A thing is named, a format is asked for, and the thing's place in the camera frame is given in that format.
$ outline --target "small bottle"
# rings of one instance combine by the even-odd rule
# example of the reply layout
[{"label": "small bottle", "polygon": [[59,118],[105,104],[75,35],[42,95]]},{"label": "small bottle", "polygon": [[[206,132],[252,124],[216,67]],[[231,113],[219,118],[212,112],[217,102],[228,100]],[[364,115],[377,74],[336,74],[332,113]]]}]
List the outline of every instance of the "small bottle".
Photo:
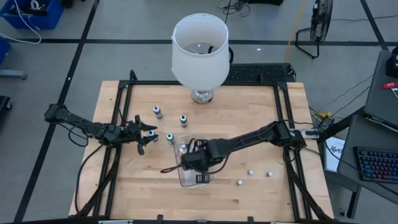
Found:
[{"label": "small bottle", "polygon": [[154,136],[156,133],[154,131],[149,131],[148,136]]},{"label": "small bottle", "polygon": [[186,128],[186,127],[188,126],[188,119],[187,119],[187,116],[181,115],[180,121],[181,121],[181,126],[182,126],[183,128]]},{"label": "small bottle", "polygon": [[168,133],[168,134],[166,135],[166,138],[167,138],[167,140],[169,141],[169,143],[170,143],[171,145],[174,145],[174,136],[173,136],[172,133]]},{"label": "small bottle", "polygon": [[163,118],[162,111],[160,110],[160,108],[158,106],[154,107],[154,113],[155,113],[157,119]]}]

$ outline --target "glass lamp base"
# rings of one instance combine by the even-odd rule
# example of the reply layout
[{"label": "glass lamp base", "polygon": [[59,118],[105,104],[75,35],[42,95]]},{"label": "glass lamp base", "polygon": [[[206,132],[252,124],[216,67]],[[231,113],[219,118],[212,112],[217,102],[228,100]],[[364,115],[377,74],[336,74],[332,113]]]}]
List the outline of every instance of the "glass lamp base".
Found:
[{"label": "glass lamp base", "polygon": [[207,104],[211,101],[212,97],[213,97],[213,90],[209,91],[192,90],[191,92],[192,100],[198,104]]}]

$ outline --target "clear plastic container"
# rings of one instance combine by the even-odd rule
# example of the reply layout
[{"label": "clear plastic container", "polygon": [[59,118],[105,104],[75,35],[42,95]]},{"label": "clear plastic container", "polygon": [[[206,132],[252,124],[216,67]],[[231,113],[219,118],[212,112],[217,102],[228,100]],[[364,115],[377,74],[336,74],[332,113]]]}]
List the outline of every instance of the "clear plastic container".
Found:
[{"label": "clear plastic container", "polygon": [[[174,136],[173,140],[173,147],[174,147],[174,154],[175,160],[177,164],[181,163],[181,155],[187,153],[187,144],[190,142],[192,138],[195,139],[207,139],[206,135],[201,133],[191,133],[191,134],[184,134],[182,136]],[[184,170],[182,167],[178,169],[178,176],[180,177],[180,184],[182,187],[201,187],[207,184],[197,184],[196,183],[196,176],[200,175],[199,172],[194,170]],[[214,174],[210,175],[210,182],[214,180]]]}]

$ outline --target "white lampshade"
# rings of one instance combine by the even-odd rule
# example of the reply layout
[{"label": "white lampshade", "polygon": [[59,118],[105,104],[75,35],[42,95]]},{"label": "white lampshade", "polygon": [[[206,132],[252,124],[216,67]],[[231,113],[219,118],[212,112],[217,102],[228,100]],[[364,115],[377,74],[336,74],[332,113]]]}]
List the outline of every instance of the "white lampshade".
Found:
[{"label": "white lampshade", "polygon": [[[177,80],[192,90],[208,91],[219,87],[229,73],[228,28],[218,17],[193,14],[174,28],[172,71]],[[194,44],[213,46],[210,54],[186,51]]]}]

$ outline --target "wooden table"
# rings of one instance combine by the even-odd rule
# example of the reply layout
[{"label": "wooden table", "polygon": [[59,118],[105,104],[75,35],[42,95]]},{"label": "wooden table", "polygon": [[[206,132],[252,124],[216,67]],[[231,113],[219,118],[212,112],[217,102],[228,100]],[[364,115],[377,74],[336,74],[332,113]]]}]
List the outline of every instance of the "wooden table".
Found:
[{"label": "wooden table", "polygon": [[[303,84],[289,83],[288,87],[294,120],[311,122]],[[117,89],[118,81],[103,82],[93,121],[110,123]],[[283,94],[280,95],[285,105]],[[163,119],[156,119],[152,111],[155,105],[162,109]],[[255,221],[294,220],[282,148],[271,143],[234,152],[225,169],[204,187],[185,189],[176,170],[168,174],[159,172],[176,165],[166,133],[175,136],[205,133],[209,138],[232,138],[277,120],[272,87],[221,86],[211,103],[198,105],[184,86],[134,85],[127,120],[134,119],[135,114],[146,124],[158,127],[159,141],[151,142],[144,156],[137,153],[135,143],[123,145],[111,218],[154,220],[161,214],[165,220],[246,221],[249,216]],[[187,128],[180,125],[182,114],[188,118]],[[296,128],[310,127],[296,125]],[[318,150],[316,141],[307,144],[309,149]],[[84,157],[98,146],[95,139],[91,140]],[[95,154],[83,169],[78,194],[80,208],[97,188],[103,151]],[[305,150],[301,156],[308,191],[325,213],[333,217],[320,157]],[[266,176],[269,171],[273,172],[272,177]],[[236,184],[238,179],[243,185]],[[104,213],[106,197],[104,193],[100,214]],[[304,217],[301,194],[297,197]],[[75,212],[72,206],[70,213]]]}]

